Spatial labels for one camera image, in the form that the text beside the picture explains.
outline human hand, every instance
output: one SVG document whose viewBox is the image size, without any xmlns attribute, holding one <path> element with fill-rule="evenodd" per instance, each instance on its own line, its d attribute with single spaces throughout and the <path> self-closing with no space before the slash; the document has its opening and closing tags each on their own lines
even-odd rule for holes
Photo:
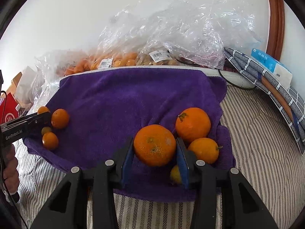
<svg viewBox="0 0 305 229">
<path fill-rule="evenodd" d="M 13 144 L 11 144 L 10 147 L 8 147 L 6 156 L 4 156 L 4 159 L 6 159 L 6 168 L 3 171 L 3 178 L 5 180 L 5 184 L 7 189 L 11 194 L 15 193 L 18 190 L 19 186 L 19 173 L 17 171 L 18 166 L 18 160 L 15 157 L 15 147 Z"/>
</svg>

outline tissue box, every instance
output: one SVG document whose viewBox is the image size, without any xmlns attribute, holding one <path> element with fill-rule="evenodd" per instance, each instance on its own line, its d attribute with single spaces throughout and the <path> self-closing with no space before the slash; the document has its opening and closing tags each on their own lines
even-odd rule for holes
<svg viewBox="0 0 305 229">
<path fill-rule="evenodd" d="M 252 49 L 251 56 L 262 64 L 263 67 L 266 67 L 281 85 L 288 90 L 292 79 L 292 73 L 285 65 L 259 49 Z"/>
</svg>

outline screw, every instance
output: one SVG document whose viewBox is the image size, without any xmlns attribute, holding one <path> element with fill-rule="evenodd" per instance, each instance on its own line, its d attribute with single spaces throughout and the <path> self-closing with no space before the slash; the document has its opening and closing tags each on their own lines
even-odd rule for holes
<svg viewBox="0 0 305 229">
<path fill-rule="evenodd" d="M 196 161 L 196 164 L 197 164 L 198 166 L 204 166 L 204 165 L 205 165 L 205 161 L 203 161 L 203 160 L 197 160 L 197 161 Z"/>
<path fill-rule="evenodd" d="M 239 170 L 236 168 L 232 168 L 230 171 L 232 174 L 235 174 L 235 175 L 239 173 Z"/>
<path fill-rule="evenodd" d="M 71 169 L 71 172 L 72 172 L 72 173 L 77 173 L 77 172 L 79 172 L 79 167 L 77 167 L 77 166 L 73 167 L 73 168 Z"/>
<path fill-rule="evenodd" d="M 114 164 L 114 161 L 111 160 L 111 159 L 108 159 L 108 160 L 106 160 L 106 162 L 105 162 L 105 165 L 107 165 L 107 166 L 111 166 L 111 165 L 113 165 L 113 164 Z"/>
</svg>

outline gray checkered cloth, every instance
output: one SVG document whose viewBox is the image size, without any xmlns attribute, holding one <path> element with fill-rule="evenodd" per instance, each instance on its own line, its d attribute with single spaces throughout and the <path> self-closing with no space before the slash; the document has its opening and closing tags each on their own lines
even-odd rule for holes
<svg viewBox="0 0 305 229">
<path fill-rule="evenodd" d="M 272 101 L 280 110 L 282 116 L 288 124 L 301 154 L 303 154 L 305 150 L 305 105 L 304 100 L 299 93 L 291 86 L 288 90 L 286 90 L 279 83 L 279 81 L 268 72 L 268 69 L 265 66 L 256 62 L 252 58 L 249 58 L 245 54 L 231 48 L 225 48 L 225 56 L 243 76 L 245 76 L 250 82 L 255 84 L 271 97 Z M 262 84 L 261 76 L 264 76 L 269 83 L 271 83 L 271 85 L 278 90 L 278 92 L 291 107 L 293 121 L 291 121 L 286 111 L 283 109 L 274 95 Z"/>
</svg>

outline red box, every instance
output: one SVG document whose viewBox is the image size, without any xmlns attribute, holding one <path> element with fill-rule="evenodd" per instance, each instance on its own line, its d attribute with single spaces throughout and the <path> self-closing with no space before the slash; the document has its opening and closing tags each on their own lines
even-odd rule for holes
<svg viewBox="0 0 305 229">
<path fill-rule="evenodd" d="M 8 122 L 8 121 L 11 121 L 13 119 L 18 118 L 18 112 L 16 110 L 16 106 L 17 106 L 18 103 L 15 101 L 15 99 L 14 99 L 14 97 L 11 93 L 8 93 L 7 97 L 1 103 L 0 118 L 1 118 L 2 113 L 3 113 L 5 100 L 6 100 L 6 105 L 5 105 L 5 110 L 4 110 L 4 114 L 3 114 L 1 124 L 4 123 L 4 122 Z"/>
</svg>

